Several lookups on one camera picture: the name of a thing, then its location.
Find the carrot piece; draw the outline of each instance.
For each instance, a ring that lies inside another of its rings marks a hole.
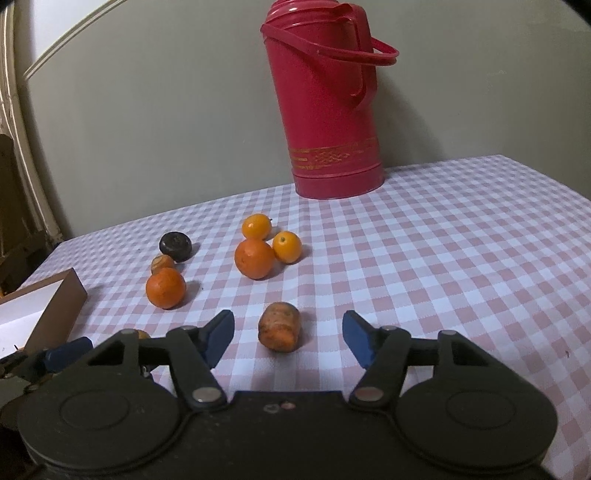
[[[259,320],[259,342],[268,349],[289,353],[297,348],[300,335],[300,312],[290,303],[271,303]]]

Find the thermos lid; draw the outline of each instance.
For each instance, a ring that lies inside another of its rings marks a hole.
[[[334,8],[337,4],[337,0],[277,0],[271,5],[266,21],[294,12]]]

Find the red thermos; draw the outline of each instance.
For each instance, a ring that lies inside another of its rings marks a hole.
[[[396,63],[398,51],[371,37],[363,8],[336,0],[277,0],[261,32],[297,193],[334,199],[378,188],[375,67]]]

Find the circular plate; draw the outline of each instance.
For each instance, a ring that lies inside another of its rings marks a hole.
[[[86,374],[80,384],[70,381],[62,388],[53,380],[29,395],[18,412],[27,448],[61,468],[108,470],[148,455],[170,438],[179,420],[175,397],[141,377],[110,375],[108,388],[101,386],[105,378],[93,382]]]
[[[449,388],[434,379],[415,385],[396,407],[405,437],[452,468],[504,470],[538,461],[556,433],[556,412],[537,390]]]
[[[4,428],[8,430],[12,430],[13,432],[18,432],[18,409],[20,408],[25,398],[25,395],[21,395],[20,397],[11,400],[2,407],[2,410],[0,411],[0,425],[2,425]]]

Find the orange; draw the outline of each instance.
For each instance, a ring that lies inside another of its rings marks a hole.
[[[273,239],[275,256],[283,263],[293,263],[301,255],[301,240],[292,232],[279,232]]]
[[[234,263],[242,275],[259,280],[273,268],[275,254],[263,240],[247,238],[236,247]]]
[[[244,238],[255,238],[264,240],[271,234],[271,221],[267,215],[255,213],[242,224],[242,235]]]
[[[178,305],[186,290],[183,276],[170,267],[158,270],[146,282],[148,300],[161,309],[171,309]]]

